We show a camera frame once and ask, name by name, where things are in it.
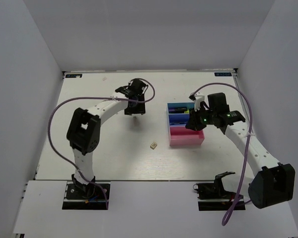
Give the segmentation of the purple cap black highlighter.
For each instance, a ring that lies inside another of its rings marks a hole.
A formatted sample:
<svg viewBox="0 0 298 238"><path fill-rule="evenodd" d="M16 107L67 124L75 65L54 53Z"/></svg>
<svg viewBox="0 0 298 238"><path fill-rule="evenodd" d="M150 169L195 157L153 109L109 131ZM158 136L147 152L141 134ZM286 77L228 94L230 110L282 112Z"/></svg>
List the purple cap black highlighter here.
<svg viewBox="0 0 298 238"><path fill-rule="evenodd" d="M187 107L176 107L176 108L169 108L168 109L169 113L173 114L181 114L187 111Z"/></svg>

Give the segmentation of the small beige eraser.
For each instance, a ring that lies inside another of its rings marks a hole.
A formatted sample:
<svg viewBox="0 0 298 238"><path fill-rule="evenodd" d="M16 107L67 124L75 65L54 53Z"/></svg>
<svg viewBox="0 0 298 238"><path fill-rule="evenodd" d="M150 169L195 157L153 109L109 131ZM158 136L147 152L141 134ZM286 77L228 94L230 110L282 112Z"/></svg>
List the small beige eraser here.
<svg viewBox="0 0 298 238"><path fill-rule="evenodd" d="M155 149L157 147L157 143L156 142L153 142L151 145L150 145L150 148L151 149Z"/></svg>

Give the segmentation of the blue clear pen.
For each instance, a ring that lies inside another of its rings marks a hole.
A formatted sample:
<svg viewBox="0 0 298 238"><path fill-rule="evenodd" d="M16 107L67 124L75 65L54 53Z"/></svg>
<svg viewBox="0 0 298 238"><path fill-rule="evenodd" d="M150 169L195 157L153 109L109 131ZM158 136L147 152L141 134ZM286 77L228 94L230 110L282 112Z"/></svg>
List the blue clear pen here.
<svg viewBox="0 0 298 238"><path fill-rule="evenodd" d="M186 125L187 121L170 122L170 125Z"/></svg>

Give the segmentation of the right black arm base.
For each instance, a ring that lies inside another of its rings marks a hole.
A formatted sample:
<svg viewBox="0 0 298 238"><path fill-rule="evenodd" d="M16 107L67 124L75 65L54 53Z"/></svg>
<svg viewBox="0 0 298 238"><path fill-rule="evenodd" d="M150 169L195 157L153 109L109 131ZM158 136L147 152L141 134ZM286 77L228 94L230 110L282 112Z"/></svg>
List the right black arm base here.
<svg viewBox="0 0 298 238"><path fill-rule="evenodd" d="M193 185L198 195L199 211L226 211L234 202L240 176L235 172L224 172L213 181Z"/></svg>

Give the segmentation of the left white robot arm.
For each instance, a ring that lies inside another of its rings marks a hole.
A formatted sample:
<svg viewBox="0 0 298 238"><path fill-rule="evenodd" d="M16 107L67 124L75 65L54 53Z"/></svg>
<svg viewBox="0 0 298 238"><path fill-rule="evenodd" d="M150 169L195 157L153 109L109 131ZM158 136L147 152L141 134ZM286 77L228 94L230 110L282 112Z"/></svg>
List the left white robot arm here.
<svg viewBox="0 0 298 238"><path fill-rule="evenodd" d="M145 91L148 85L141 78L133 79L127 86L121 86L104 100L88 109L77 108L74 111L67 139L74 153L74 162L78 166L72 175L72 181L78 192L85 198L94 195L95 175L92 169L92 154L100 141L101 126L120 111L125 115L143 115Z"/></svg>

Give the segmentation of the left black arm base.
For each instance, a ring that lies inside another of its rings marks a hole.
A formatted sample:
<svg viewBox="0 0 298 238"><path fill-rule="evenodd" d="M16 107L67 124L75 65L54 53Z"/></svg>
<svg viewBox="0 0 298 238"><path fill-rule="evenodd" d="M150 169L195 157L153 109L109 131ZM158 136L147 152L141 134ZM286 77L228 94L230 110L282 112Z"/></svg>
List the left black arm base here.
<svg viewBox="0 0 298 238"><path fill-rule="evenodd" d="M99 187L92 188L88 193L84 193L72 182L66 185L62 209L107 210L105 196Z"/></svg>

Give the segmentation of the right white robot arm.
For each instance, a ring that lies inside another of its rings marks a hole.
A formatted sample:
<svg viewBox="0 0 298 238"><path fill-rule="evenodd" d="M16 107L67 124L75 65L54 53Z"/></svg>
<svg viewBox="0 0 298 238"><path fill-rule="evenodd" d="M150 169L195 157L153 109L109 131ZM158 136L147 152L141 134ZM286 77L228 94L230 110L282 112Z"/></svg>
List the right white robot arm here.
<svg viewBox="0 0 298 238"><path fill-rule="evenodd" d="M213 125L230 139L242 155L247 155L254 178L224 172L215 176L213 183L200 183L195 190L201 200L229 199L237 190L241 196L249 197L259 209L292 200L295 183L295 169L291 164L282 164L272 156L255 135L247 129L248 124L239 111L231 111L224 93L205 96L196 93L189 97L194 107L189 110L186 129L202 131Z"/></svg>

